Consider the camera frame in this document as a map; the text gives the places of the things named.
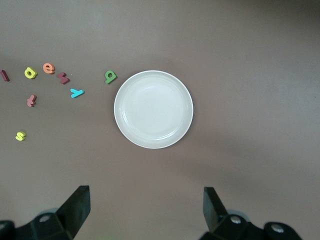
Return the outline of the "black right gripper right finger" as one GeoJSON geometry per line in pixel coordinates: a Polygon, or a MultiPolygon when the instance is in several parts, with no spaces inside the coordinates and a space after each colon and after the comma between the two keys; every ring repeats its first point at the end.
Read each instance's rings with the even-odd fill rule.
{"type": "Polygon", "coordinates": [[[203,215],[208,227],[201,240],[300,240],[299,234],[282,222],[255,226],[237,213],[228,213],[213,187],[203,190],[203,215]]]}

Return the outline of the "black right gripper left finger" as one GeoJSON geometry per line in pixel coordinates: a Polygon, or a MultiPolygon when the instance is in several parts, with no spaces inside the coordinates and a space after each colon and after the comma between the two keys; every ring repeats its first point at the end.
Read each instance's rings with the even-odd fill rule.
{"type": "Polygon", "coordinates": [[[90,214],[90,187],[79,186],[55,211],[45,211],[25,225],[0,221],[2,240],[73,240],[90,214]]]}

